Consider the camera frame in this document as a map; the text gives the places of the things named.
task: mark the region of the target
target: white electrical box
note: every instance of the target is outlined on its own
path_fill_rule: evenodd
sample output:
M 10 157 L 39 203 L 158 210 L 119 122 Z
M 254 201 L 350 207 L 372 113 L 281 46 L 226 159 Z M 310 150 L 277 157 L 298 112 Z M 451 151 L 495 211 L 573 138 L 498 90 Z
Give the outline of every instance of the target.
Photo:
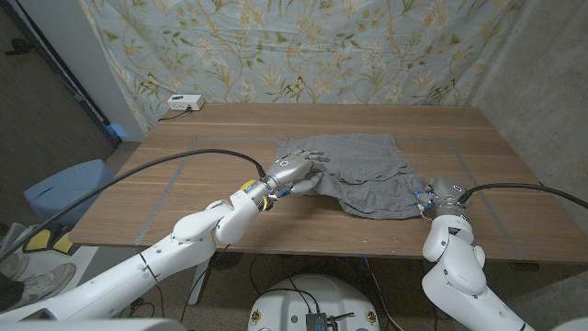
M 202 95 L 172 95 L 167 99 L 167 105 L 171 110 L 200 110 L 204 105 Z

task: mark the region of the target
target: table leg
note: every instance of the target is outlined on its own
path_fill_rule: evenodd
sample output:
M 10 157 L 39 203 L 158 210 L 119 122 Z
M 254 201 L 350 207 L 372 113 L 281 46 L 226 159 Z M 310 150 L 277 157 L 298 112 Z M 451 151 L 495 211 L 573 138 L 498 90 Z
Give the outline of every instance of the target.
M 192 287 L 194 287 L 194 289 L 192 290 L 192 292 L 190 292 L 190 297 L 187 300 L 187 303 L 189 305 L 198 304 L 198 302 L 200 301 L 202 289 L 204 288 L 204 282 L 206 281 L 206 278 L 207 278 L 206 275 L 202 276 L 202 279 L 198 282 L 198 284 L 196 286 L 194 286 L 194 283 L 206 271 L 206 268 L 209 267 L 209 263 L 210 263 L 210 260 L 208 259 L 208 260 L 206 260 L 196 266 L 196 272 L 194 273 L 194 279 L 192 280 L 192 285 L 190 286 L 190 289 Z

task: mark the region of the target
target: fabric backdrop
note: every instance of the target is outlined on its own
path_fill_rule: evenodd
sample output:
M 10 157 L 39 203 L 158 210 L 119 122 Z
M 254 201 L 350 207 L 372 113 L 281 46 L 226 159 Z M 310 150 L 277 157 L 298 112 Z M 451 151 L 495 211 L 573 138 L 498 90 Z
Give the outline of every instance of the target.
M 522 1 L 79 0 L 148 133 L 206 102 L 462 104 Z

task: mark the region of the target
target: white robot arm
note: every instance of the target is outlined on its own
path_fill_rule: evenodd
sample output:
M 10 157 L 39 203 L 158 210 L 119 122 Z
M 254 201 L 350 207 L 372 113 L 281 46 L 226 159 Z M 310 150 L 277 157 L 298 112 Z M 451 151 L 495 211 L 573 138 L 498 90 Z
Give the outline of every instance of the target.
M 15 323 L 33 314 L 57 321 L 113 317 L 159 281 L 210 259 L 216 250 L 212 231 L 224 244 L 241 239 L 261 211 L 271 208 L 278 197 L 288 195 L 308 174 L 324 170 L 322 162 L 328 161 L 321 152 L 309 151 L 296 151 L 277 160 L 266 177 L 257 179 L 245 191 L 233 193 L 231 202 L 219 200 L 204 211 L 182 218 L 157 244 L 75 289 L 0 314 L 0 324 Z
M 424 208 L 435 210 L 423 256 L 436 265 L 424 276 L 426 296 L 442 311 L 471 330 L 534 330 L 486 284 L 482 268 L 486 256 L 466 219 L 469 204 L 458 203 L 465 192 L 446 177 L 436 177 L 417 192 Z

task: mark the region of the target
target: metal robot hand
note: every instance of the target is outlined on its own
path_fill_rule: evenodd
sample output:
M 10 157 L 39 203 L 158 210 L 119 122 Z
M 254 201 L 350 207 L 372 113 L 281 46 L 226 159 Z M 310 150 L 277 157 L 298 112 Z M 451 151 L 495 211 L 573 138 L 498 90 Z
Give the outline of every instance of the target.
M 273 181 L 272 189 L 281 191 L 308 174 L 325 171 L 323 162 L 329 162 L 328 157 L 322 156 L 320 151 L 298 150 L 277 160 L 266 171 Z

